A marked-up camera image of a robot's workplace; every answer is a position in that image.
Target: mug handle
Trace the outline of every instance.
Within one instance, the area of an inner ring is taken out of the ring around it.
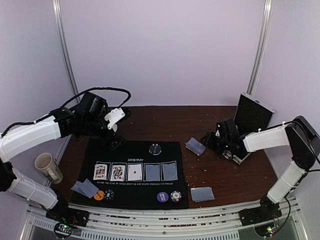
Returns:
[[[51,168],[48,168],[48,174],[52,177],[53,181],[57,181],[58,177],[54,174],[54,172],[51,170]]]

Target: white mug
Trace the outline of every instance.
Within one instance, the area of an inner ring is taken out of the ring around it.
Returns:
[[[52,155],[48,152],[41,153],[34,161],[34,166],[42,172],[53,184],[62,181],[63,174]]]

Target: purple poker chip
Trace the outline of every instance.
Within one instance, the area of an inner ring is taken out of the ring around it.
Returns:
[[[165,203],[166,201],[169,200],[169,195],[164,191],[159,192],[158,195],[156,196],[156,199],[158,199],[160,203]]]

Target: black mat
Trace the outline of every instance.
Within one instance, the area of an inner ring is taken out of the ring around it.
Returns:
[[[157,142],[162,148],[162,152],[153,156],[149,153],[149,147],[154,142],[151,141],[128,141],[125,145],[114,151],[106,150],[97,139],[90,139],[85,151],[85,157],[78,181],[90,180],[100,190],[112,190],[114,199],[107,201],[103,199],[97,201],[94,198],[88,198],[77,192],[73,192],[71,200],[74,203],[85,204],[89,206],[118,208],[118,209],[139,209],[139,210],[168,210],[168,209],[187,209],[188,187],[185,182],[182,154],[179,142]],[[174,181],[146,181],[144,174],[144,164],[176,162],[178,180]],[[142,164],[143,181],[109,181],[93,180],[95,164],[108,164],[108,179],[111,176],[111,165],[113,163]],[[169,195],[173,191],[181,192],[182,198],[179,202],[173,202],[170,199],[167,202],[159,202],[157,195],[160,192],[166,192]]]

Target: wooden table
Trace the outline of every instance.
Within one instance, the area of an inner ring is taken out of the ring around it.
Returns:
[[[127,140],[179,141],[185,180],[189,188],[189,207],[214,207],[260,199],[277,177],[264,151],[251,154],[242,165],[219,158],[210,149],[201,156],[185,148],[194,137],[200,140],[207,132],[215,131],[216,121],[233,118],[235,106],[141,106],[130,107],[132,116],[118,125],[118,134]],[[59,164],[63,180],[52,185],[71,202],[70,188],[80,173],[88,144],[71,138]],[[211,187],[215,200],[193,202],[190,188]]]

